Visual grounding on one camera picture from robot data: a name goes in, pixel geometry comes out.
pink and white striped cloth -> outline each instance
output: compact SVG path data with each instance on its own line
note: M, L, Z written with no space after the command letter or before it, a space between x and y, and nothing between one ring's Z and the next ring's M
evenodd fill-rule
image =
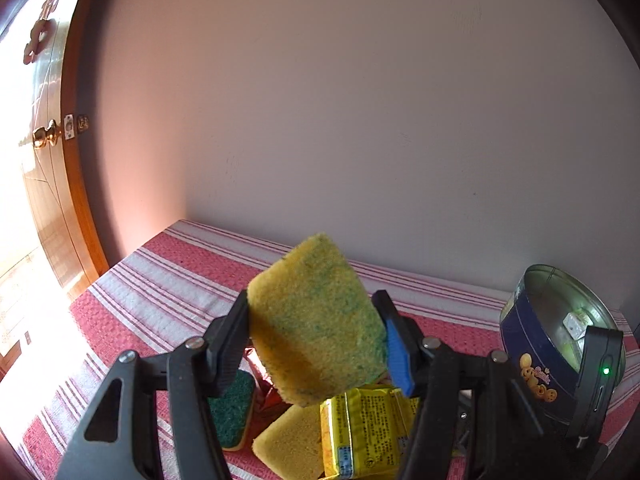
M179 221L122 260L71 306L86 355L75 373L59 384L35 415L20 442L13 442L39 479L53 479L87 403L124 349L142 356L167 352L209 322L226 314L236 295L258 272L290 247L190 221ZM386 288L399 310L424 333L458 351L487 354L501 346L498 316L508 293L460 285L359 262L352 265L366 289ZM613 446L640 400L640 352L626 320L613 316L625 332L626 373L617 387L602 432ZM178 478L166 396L158 400L162 465ZM278 477L250 450L227 453L235 479ZM462 478L463 459L454 459L450 479Z

metal tin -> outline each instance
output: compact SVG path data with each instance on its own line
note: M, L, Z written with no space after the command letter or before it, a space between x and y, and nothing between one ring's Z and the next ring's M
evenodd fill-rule
M583 309L595 326L617 329L611 314L581 282L555 267L529 267L500 313L500 335L511 361L547 415L568 424L575 411L575 389L582 349L562 324ZM622 349L616 385L625 371Z

barcode label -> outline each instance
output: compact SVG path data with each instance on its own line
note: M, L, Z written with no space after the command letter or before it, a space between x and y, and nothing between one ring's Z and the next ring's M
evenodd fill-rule
M338 448L338 467L341 478L351 478L353 475L353 462L351 461L351 446Z

yellow package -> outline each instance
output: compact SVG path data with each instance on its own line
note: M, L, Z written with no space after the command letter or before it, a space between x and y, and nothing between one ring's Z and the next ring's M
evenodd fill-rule
M326 480L395 472L400 464L399 409L384 384L354 388L320 406Z
M402 426L404 427L408 440L408 437L411 434L411 428L414 425L415 414L418 412L420 399L418 397L408 399L402 394L402 390L400 388L395 388L391 394L398 404L399 417L402 421Z

yellow sponge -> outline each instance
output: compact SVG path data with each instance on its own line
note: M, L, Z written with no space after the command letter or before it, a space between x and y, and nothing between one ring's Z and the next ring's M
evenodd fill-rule
M385 326L326 234L252 279L247 294L255 350L287 402L319 404L385 371Z
M324 471L319 406L291 406L254 440L252 449L283 480L318 480Z

